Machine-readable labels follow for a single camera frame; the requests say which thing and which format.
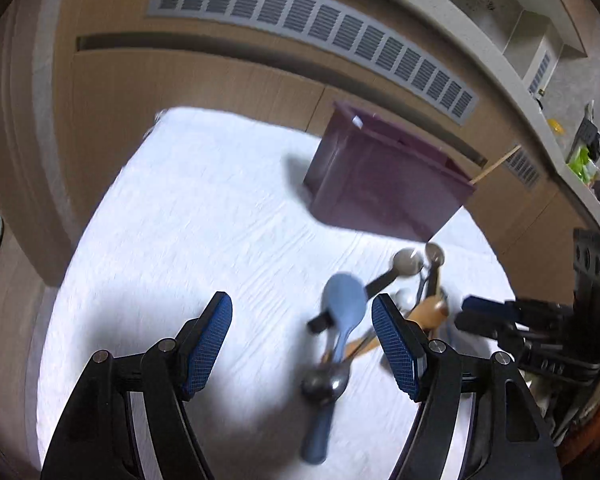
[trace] wooden floor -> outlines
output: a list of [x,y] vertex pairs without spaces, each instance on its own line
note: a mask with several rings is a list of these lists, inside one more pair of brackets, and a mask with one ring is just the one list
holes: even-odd
[[[23,478],[32,478],[32,441],[27,445],[27,425],[35,425],[35,403],[32,407],[30,395],[26,401],[27,362],[46,292],[42,279],[5,226],[0,248],[0,450]],[[31,392],[37,385],[28,386]]]

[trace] gray vent grille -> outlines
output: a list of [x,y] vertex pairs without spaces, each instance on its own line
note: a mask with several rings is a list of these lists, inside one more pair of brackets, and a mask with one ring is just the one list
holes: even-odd
[[150,0],[148,15],[232,23],[304,41],[394,81],[458,124],[478,102],[477,95],[433,56],[334,0]]
[[529,92],[531,93],[531,95],[535,95],[536,92],[538,91],[538,87],[540,86],[540,82],[542,81],[542,78],[544,77],[544,73],[546,72],[546,69],[549,68],[550,61],[551,61],[551,57],[549,56],[549,53],[545,52],[544,57],[542,58],[542,61],[540,62],[540,66],[538,67],[538,71],[536,72],[536,76],[534,77],[534,80],[531,82],[531,85],[529,86]]
[[524,148],[520,148],[511,155],[506,160],[505,165],[529,189],[531,189],[540,178],[538,168],[536,168],[536,165],[531,161]]

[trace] metal screw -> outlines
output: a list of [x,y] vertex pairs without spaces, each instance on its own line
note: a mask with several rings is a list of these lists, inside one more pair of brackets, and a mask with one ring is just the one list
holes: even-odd
[[160,350],[160,352],[170,352],[174,348],[176,348],[176,340],[175,339],[171,339],[171,338],[162,339],[158,343],[158,350]]
[[107,357],[109,357],[109,352],[106,350],[98,350],[91,356],[91,359],[93,359],[95,363],[103,363],[107,360]]
[[429,350],[436,354],[442,354],[446,350],[446,345],[440,339],[432,339],[429,341]]
[[511,356],[505,352],[496,352],[496,361],[501,365],[508,365],[511,362]]

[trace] blue spoon handle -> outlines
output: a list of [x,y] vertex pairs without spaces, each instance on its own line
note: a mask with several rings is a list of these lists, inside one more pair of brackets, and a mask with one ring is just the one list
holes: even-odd
[[305,462],[318,465],[327,458],[327,446],[331,433],[331,421],[336,403],[330,402],[318,408],[311,427],[302,441],[300,456]]

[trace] white tablecloth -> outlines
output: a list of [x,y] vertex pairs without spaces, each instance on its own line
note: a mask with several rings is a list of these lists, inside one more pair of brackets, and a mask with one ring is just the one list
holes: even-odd
[[[176,108],[161,117],[91,219],[58,293],[38,381],[42,461],[94,351],[143,352],[224,290],[234,319],[206,388],[187,405],[216,479],[388,478],[416,405],[381,366],[380,349],[352,366],[326,462],[309,466],[298,457],[311,414],[299,381],[325,345],[305,323],[318,312],[324,283],[341,270],[368,282],[395,251],[421,246],[312,218],[301,183],[318,142],[222,112]],[[463,294],[513,297],[467,211],[434,240],[445,250],[442,284],[456,306]],[[388,291],[415,282],[398,280]],[[369,326],[368,312],[353,336]],[[493,350],[470,343],[477,353]],[[140,394],[134,408],[145,475],[160,478]],[[467,420],[463,401],[445,478],[457,477]]]

